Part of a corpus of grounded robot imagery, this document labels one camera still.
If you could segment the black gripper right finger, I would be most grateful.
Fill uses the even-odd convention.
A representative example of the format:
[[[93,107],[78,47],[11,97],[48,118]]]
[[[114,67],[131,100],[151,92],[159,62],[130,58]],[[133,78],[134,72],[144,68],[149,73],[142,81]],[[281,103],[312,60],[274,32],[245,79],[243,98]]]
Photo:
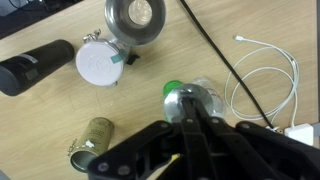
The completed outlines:
[[[277,175],[249,141],[222,118],[195,104],[195,114],[207,135],[219,180],[276,180]]]

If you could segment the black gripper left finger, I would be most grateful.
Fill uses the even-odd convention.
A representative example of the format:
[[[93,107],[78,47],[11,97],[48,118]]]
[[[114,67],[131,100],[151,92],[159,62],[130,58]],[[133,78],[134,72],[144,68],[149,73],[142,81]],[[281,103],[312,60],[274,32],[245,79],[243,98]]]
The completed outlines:
[[[199,107],[182,120],[182,134],[189,176],[192,180],[212,180],[214,173],[208,144],[201,129]]]

